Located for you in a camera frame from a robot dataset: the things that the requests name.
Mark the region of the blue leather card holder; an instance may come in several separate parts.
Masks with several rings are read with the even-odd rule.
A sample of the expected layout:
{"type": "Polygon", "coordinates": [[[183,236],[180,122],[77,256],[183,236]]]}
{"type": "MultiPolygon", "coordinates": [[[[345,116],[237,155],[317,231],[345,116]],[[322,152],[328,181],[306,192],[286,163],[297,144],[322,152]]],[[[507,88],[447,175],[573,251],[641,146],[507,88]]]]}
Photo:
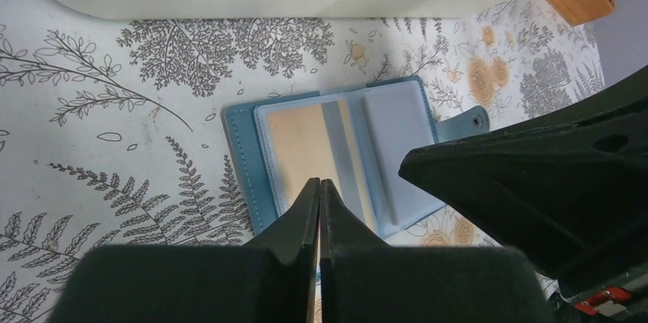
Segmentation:
{"type": "Polygon", "coordinates": [[[436,121],[418,76],[241,103],[222,117],[254,231],[320,178],[332,180],[345,206],[382,238],[444,206],[399,176],[404,157],[490,129],[480,105],[436,121]]]}

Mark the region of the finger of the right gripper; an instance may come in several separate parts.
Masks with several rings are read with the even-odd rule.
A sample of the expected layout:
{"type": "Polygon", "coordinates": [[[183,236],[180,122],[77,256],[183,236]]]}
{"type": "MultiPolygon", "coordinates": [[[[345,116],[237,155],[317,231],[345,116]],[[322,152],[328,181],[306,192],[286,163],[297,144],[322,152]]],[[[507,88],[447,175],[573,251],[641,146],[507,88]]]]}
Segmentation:
{"type": "Polygon", "coordinates": [[[565,293],[647,286],[647,71],[550,114],[410,151],[402,178],[565,293]]]}

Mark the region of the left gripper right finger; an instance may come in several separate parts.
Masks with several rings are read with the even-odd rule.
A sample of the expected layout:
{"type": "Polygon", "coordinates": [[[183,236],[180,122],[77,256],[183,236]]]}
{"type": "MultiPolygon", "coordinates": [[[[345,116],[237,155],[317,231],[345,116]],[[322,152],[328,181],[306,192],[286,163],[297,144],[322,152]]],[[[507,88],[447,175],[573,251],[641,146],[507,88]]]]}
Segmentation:
{"type": "Polygon", "coordinates": [[[324,322],[388,322],[389,247],[343,203],[330,179],[321,182],[320,269],[324,322]]]}

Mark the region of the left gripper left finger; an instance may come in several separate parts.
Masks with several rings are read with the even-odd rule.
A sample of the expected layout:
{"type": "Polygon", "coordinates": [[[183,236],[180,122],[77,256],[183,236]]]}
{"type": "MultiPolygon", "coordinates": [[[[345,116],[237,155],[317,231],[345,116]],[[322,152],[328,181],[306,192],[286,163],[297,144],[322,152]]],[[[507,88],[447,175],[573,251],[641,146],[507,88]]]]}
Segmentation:
{"type": "Polygon", "coordinates": [[[319,190],[320,179],[308,179],[287,211],[244,245],[264,256],[255,322],[313,321],[319,190]]]}

